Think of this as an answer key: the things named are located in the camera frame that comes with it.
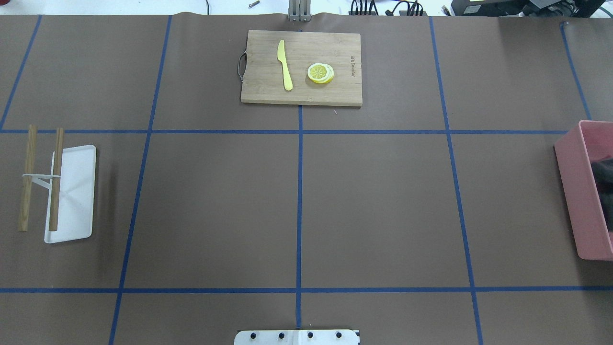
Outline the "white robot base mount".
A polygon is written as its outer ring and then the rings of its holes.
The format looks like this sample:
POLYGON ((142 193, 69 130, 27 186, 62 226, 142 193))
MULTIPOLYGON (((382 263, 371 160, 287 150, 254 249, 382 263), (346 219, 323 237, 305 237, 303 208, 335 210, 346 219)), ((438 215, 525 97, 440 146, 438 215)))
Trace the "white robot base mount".
POLYGON ((351 329, 243 330, 235 345, 359 345, 359 331, 351 329))

